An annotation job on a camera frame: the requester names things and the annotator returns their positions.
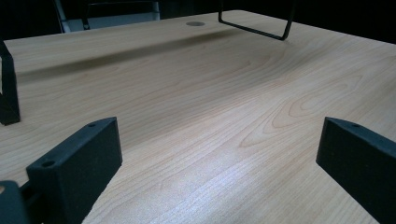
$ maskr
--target dark background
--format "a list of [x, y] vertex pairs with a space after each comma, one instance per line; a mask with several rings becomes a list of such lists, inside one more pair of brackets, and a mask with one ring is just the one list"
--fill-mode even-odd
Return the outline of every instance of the dark background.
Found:
[[[244, 9], [286, 19], [291, 1], [226, 0], [226, 9]], [[77, 0], [63, 0], [67, 19], [79, 18]], [[162, 19], [216, 12], [217, 0], [162, 0]], [[150, 11], [149, 4], [95, 7], [90, 17]], [[396, 44], [396, 1], [299, 0], [295, 21]], [[60, 33], [52, 0], [0, 0], [0, 36], [4, 39]]]

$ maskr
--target black metal wire frame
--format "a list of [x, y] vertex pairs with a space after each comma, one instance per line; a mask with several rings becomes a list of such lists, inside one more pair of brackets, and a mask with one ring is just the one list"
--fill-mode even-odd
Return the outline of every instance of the black metal wire frame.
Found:
[[2, 92], [0, 92], [0, 122], [4, 125], [21, 121], [18, 103], [17, 77], [14, 59], [0, 37], [0, 56], [2, 59]]
[[89, 6], [87, 0], [78, 1], [79, 15], [81, 16], [82, 26], [84, 30], [90, 30], [90, 24], [88, 23]]
[[224, 10], [224, 0], [219, 0], [219, 22], [223, 23], [223, 24], [226, 24], [226, 25], [233, 26], [233, 27], [238, 28], [238, 29], [249, 31], [249, 32], [252, 32], [252, 33], [255, 33], [255, 34], [258, 34], [258, 35], [265, 35], [265, 36], [268, 36], [268, 37], [271, 37], [271, 38], [277, 39], [277, 40], [285, 40], [289, 36], [290, 27], [291, 27], [291, 24], [292, 24], [293, 19], [294, 19], [294, 14], [295, 14], [296, 8], [297, 8], [297, 0], [293, 0], [292, 6], [291, 6], [291, 11], [290, 11], [289, 18], [288, 18], [288, 23], [286, 24], [286, 28], [285, 28], [285, 31], [284, 31], [282, 36], [269, 34], [269, 33], [263, 32], [263, 31], [255, 30], [255, 29], [252, 29], [252, 28], [248, 28], [246, 26], [241, 26], [241, 25], [238, 25], [238, 24], [235, 24], [235, 23], [224, 21], [222, 19], [222, 12]]
[[61, 29], [61, 33], [63, 34], [64, 33], [64, 27], [62, 26], [62, 18], [61, 18], [61, 14], [59, 13], [58, 9], [56, 8], [55, 0], [52, 1], [52, 5], [53, 5], [53, 8], [55, 8], [56, 18], [58, 19], [58, 24], [59, 24], [59, 27]]

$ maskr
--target black plastic bracket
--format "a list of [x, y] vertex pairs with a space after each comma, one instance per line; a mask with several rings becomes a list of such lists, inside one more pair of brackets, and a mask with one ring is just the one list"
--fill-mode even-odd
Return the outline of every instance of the black plastic bracket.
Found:
[[2, 59], [2, 92], [0, 92], [0, 122], [9, 125], [21, 121], [18, 103], [17, 77], [14, 59], [3, 39], [0, 38], [0, 56]]
[[396, 143], [326, 118], [317, 163], [380, 223], [396, 223]]
[[291, 24], [292, 24], [293, 19], [294, 19], [294, 14], [296, 12], [296, 8], [297, 8], [297, 0], [293, 0], [292, 6], [291, 6], [291, 11], [290, 11], [290, 14], [289, 14], [289, 17], [288, 17], [288, 23], [286, 24], [286, 28], [285, 28], [285, 31], [284, 31], [282, 36], [269, 34], [269, 33], [263, 32], [263, 31], [255, 30], [255, 29], [252, 29], [252, 28], [248, 28], [246, 26], [242, 26], [242, 25], [238, 25], [238, 24], [231, 23], [231, 22], [228, 22], [228, 21], [224, 21], [223, 18], [222, 18], [222, 13], [224, 11], [224, 0], [219, 0], [219, 22], [223, 23], [223, 24], [226, 24], [226, 25], [233, 26], [235, 28], [238, 28], [238, 29], [241, 29], [241, 30], [244, 30], [244, 31], [252, 32], [252, 33], [255, 33], [255, 34], [258, 34], [258, 35], [265, 35], [265, 36], [268, 36], [268, 37], [271, 37], [271, 38], [277, 39], [277, 40], [285, 40], [289, 36], [289, 32], [290, 32]]
[[0, 182], [0, 222], [81, 223], [121, 163], [117, 119], [90, 123], [29, 165], [20, 189]]

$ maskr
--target light wood tabletop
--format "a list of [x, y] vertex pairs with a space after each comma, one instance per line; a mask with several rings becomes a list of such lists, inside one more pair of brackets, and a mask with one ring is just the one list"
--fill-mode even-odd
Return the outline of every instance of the light wood tabletop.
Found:
[[315, 160], [326, 116], [396, 140], [394, 45], [217, 14], [6, 45], [21, 122], [0, 127], [0, 179], [118, 118], [123, 164], [84, 223], [376, 223]]

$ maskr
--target wood grain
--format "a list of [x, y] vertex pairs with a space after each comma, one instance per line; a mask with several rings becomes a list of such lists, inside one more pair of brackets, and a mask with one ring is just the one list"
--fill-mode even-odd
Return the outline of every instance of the wood grain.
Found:
[[118, 117], [123, 165], [84, 223], [376, 223], [315, 158], [326, 116], [396, 139], [393, 45], [216, 14], [6, 44], [22, 122], [0, 128], [0, 179]]

